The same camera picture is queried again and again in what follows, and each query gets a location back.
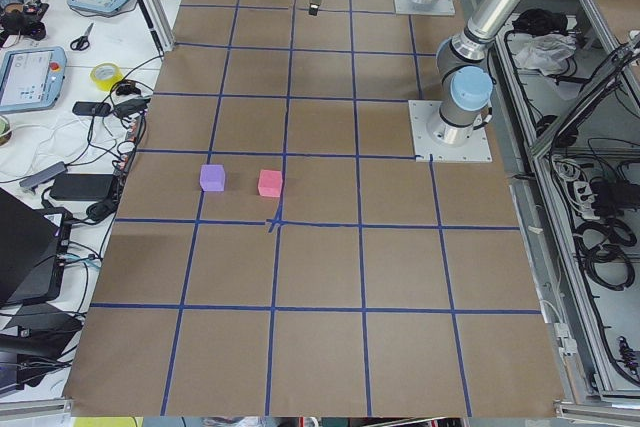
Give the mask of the purple foam block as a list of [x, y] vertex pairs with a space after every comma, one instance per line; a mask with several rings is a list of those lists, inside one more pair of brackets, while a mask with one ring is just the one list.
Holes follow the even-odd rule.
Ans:
[[204, 164], [200, 169], [200, 187], [204, 192], [223, 192], [226, 173], [221, 164]]

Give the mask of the black laptop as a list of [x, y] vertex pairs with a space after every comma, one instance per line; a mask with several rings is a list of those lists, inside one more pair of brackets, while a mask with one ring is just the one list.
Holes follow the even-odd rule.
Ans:
[[1, 305], [39, 304], [58, 297], [71, 213], [33, 209], [1, 192]]

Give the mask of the black phone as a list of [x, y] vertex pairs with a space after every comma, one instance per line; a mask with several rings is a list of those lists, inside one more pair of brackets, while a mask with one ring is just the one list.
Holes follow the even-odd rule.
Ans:
[[112, 106], [107, 102], [77, 101], [72, 107], [72, 113], [77, 116], [106, 117], [111, 109]]

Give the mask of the black handled scissors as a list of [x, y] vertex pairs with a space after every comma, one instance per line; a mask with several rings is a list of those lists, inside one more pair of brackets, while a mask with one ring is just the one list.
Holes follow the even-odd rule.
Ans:
[[92, 32], [93, 26], [94, 26], [94, 23], [91, 23], [80, 36], [73, 39], [69, 43], [69, 48], [71, 51], [83, 52], [90, 47], [89, 36]]

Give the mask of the yellow tape roll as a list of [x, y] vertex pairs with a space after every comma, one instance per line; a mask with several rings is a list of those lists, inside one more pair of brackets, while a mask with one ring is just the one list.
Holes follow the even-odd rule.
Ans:
[[99, 90], [110, 92], [114, 86], [124, 79], [124, 74], [118, 65], [105, 62], [96, 65], [91, 70], [90, 79]]

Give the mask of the near teach pendant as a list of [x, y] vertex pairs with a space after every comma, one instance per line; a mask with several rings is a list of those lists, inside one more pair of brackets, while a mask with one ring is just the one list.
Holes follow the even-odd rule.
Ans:
[[67, 57], [61, 47], [10, 51], [1, 65], [1, 112], [48, 110], [61, 93]]

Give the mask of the red foam block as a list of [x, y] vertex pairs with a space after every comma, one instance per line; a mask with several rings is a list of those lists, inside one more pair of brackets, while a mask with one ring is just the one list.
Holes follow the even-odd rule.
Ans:
[[283, 175], [281, 171], [262, 169], [258, 179], [258, 193], [262, 197], [279, 198], [282, 193]]

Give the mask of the black power brick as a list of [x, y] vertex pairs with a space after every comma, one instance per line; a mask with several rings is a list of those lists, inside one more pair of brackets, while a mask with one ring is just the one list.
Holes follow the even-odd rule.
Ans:
[[101, 200], [109, 195], [113, 180], [111, 174], [63, 173], [55, 178], [50, 196], [64, 201]]

